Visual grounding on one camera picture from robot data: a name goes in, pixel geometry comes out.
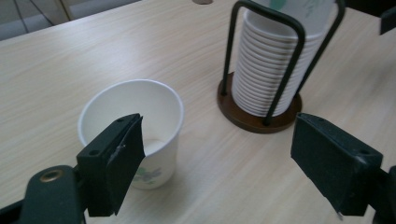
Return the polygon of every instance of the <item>round wooden coaster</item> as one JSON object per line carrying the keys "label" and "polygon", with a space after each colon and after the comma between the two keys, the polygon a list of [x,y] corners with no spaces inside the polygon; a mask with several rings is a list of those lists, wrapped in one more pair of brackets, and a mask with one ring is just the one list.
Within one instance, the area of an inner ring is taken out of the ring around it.
{"label": "round wooden coaster", "polygon": [[278,116],[272,117],[269,125],[263,125],[264,118],[250,115],[242,110],[233,100],[231,86],[233,83],[233,73],[227,78],[227,94],[221,95],[222,81],[218,87],[218,105],[224,116],[236,126],[252,133],[278,133],[283,131],[295,121],[297,113],[303,108],[303,101],[300,94],[297,94],[289,108]]}

